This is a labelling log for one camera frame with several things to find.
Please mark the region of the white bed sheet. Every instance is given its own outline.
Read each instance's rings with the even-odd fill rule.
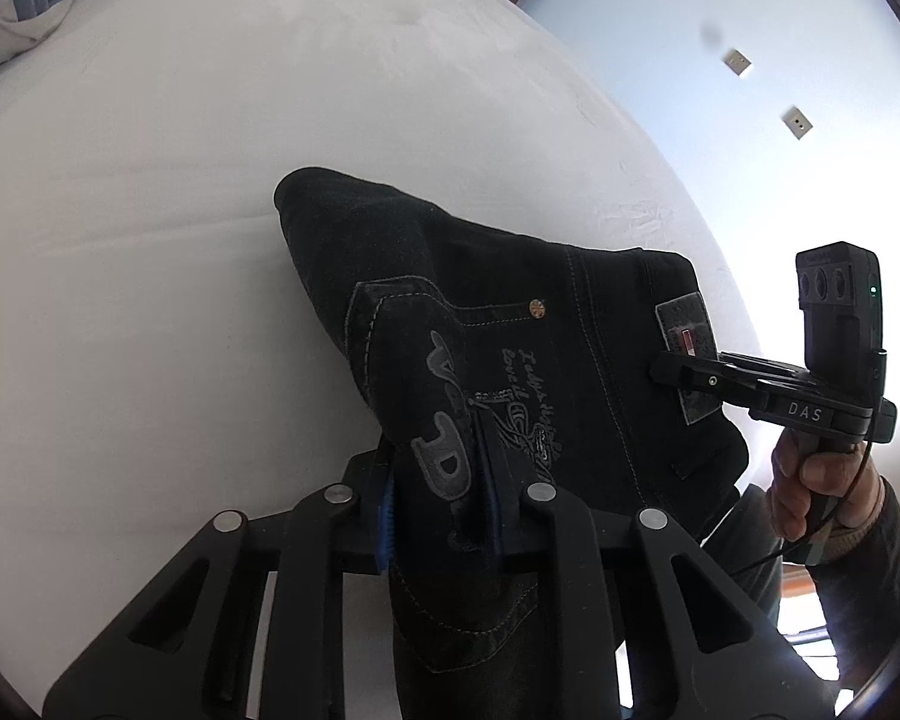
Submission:
[[[722,348],[757,351],[672,170],[508,2],[76,0],[0,69],[0,668],[32,703],[215,512],[374,445],[272,207],[304,165],[682,252]],[[384,583],[347,598],[348,702],[398,717]]]

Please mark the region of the electrical outlet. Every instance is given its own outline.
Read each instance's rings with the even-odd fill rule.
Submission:
[[[742,76],[747,70],[751,69],[754,63],[734,49],[724,57],[724,64],[734,71],[737,76]]]
[[[813,129],[813,124],[810,124],[810,119],[807,119],[797,107],[791,108],[783,115],[783,124],[786,124],[787,127],[790,128],[790,132],[794,133],[794,137],[796,137],[797,140]]]

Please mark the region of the finger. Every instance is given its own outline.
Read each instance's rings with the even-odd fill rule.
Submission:
[[[802,517],[795,517],[776,496],[773,497],[772,511],[775,530],[787,541],[796,541],[806,532],[806,520]]]
[[[793,476],[797,472],[799,450],[797,449],[797,439],[792,430],[787,429],[780,434],[780,438],[776,441],[776,447],[773,447],[773,454],[770,455],[770,459],[773,460],[773,465],[783,476]]]
[[[778,477],[773,480],[773,494],[794,517],[804,519],[810,511],[810,490],[797,477]]]
[[[800,469],[800,480],[814,493],[844,495],[860,467],[862,455],[821,452],[806,459]]]

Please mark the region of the sleeve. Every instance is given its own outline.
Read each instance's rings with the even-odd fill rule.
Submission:
[[[884,480],[879,517],[850,552],[810,566],[843,688],[859,689],[900,634],[900,504]]]

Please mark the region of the embroidered logo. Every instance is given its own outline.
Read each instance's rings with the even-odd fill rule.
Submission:
[[[509,386],[495,392],[477,392],[474,399],[482,404],[502,405],[503,413],[493,409],[493,418],[501,438],[509,446],[520,449],[532,461],[536,475],[554,484],[553,464],[559,460],[563,447],[554,429],[554,407],[547,400],[543,379],[536,375],[533,351],[501,349],[504,374]],[[539,410],[533,418],[530,408]]]
[[[450,406],[456,413],[466,417],[463,390],[454,370],[453,358],[446,343],[436,330],[430,331],[434,348],[427,355],[430,372],[442,379],[443,390]],[[443,410],[434,413],[434,427],[437,437],[428,442],[423,437],[410,441],[410,449],[423,472],[423,478],[434,495],[445,501],[455,501],[470,490],[470,462],[466,456],[457,423]]]

